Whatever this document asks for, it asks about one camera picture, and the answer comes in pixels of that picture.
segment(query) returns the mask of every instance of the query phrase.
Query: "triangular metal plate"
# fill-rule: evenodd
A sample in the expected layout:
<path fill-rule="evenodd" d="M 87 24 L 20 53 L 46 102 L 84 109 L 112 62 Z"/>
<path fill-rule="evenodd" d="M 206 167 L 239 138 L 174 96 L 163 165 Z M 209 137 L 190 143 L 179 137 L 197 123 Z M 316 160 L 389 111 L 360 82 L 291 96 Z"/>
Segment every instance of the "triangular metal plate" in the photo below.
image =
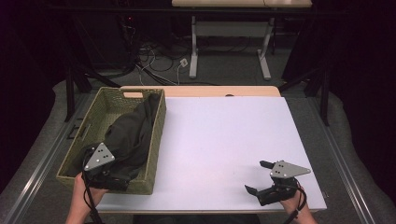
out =
<path fill-rule="evenodd" d="M 309 173 L 311 173 L 311 170 L 307 168 L 285 161 L 277 161 L 271 171 L 271 177 L 286 179 L 297 175 L 306 175 Z"/>
<path fill-rule="evenodd" d="M 101 143 L 93 152 L 90 160 L 85 165 L 84 170 L 90 171 L 91 169 L 105 165 L 114 160 L 115 158 L 113 154 L 111 154 L 110 150 L 108 150 L 104 143 Z"/>

